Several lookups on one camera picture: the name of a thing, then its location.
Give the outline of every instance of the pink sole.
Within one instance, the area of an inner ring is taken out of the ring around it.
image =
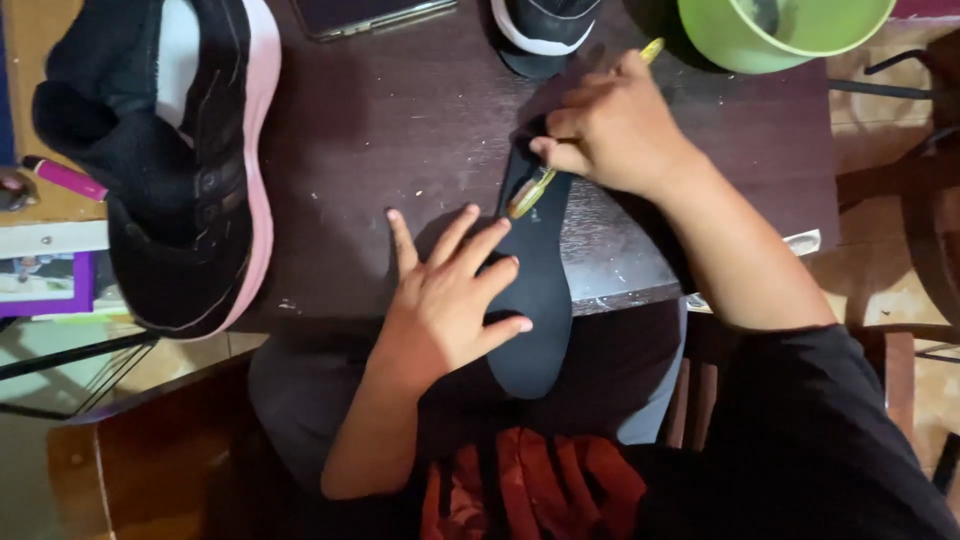
[[[274,100],[276,84],[280,79],[280,31],[274,15],[264,0],[243,0],[250,21],[250,61],[247,64],[247,109],[244,111],[244,160],[247,166],[247,199],[253,221],[253,242],[247,273],[233,308],[220,328],[205,339],[227,329],[250,306],[267,275],[270,255],[274,250],[274,218],[270,212],[267,190],[260,172],[257,148],[260,130],[267,111]]]

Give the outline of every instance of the left hand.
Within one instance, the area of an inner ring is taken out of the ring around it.
[[[480,208],[467,206],[430,258],[420,262],[403,216],[395,209],[387,212],[399,286],[365,377],[382,375],[425,392],[440,377],[533,329],[533,322],[520,315],[483,325],[490,302],[516,279],[519,261],[505,257],[476,275],[511,228],[510,221],[501,218],[465,242],[479,215]]]

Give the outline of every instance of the green container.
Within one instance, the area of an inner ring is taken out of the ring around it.
[[[679,0],[697,49],[740,73],[770,73],[853,49],[897,0]]]

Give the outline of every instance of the hand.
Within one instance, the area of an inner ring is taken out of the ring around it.
[[[587,75],[546,118],[530,150],[548,165],[649,197],[700,152],[677,127],[650,69],[628,51],[607,74]]]
[[[476,205],[467,206],[427,262],[420,262],[403,216],[395,209],[387,212],[396,243],[399,286],[367,362],[367,374],[424,392],[443,375],[533,328],[533,322],[523,316],[483,326],[490,302],[516,279],[519,261],[502,258],[476,275],[510,231],[510,221],[501,218],[461,248],[479,214]]]

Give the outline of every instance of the dark wooden table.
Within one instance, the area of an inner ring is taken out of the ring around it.
[[[721,72],[692,49],[675,5],[627,1],[608,0],[583,54],[601,44],[612,56],[666,36],[654,74],[684,132],[783,235],[820,229],[824,249],[835,245],[824,63]],[[382,314],[395,285],[384,209],[400,209],[414,235],[467,202],[492,213],[511,132],[551,110],[570,82],[540,87],[501,63],[489,0],[325,44],[306,39],[290,0],[268,3],[284,42],[261,139],[276,244],[241,327]],[[659,213],[586,182],[570,194],[563,260],[577,314],[677,298],[686,282]]]

